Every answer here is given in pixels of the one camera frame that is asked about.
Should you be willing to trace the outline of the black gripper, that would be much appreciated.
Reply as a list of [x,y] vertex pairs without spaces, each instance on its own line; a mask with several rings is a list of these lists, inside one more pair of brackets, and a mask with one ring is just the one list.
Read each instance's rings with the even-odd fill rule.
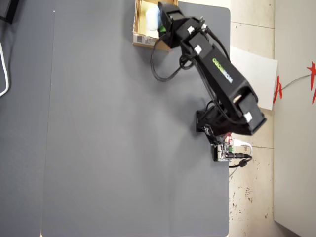
[[187,21],[177,5],[159,1],[157,4],[160,13],[162,26],[158,29],[159,39],[169,48],[178,47],[178,41],[183,39],[183,33],[179,30]]

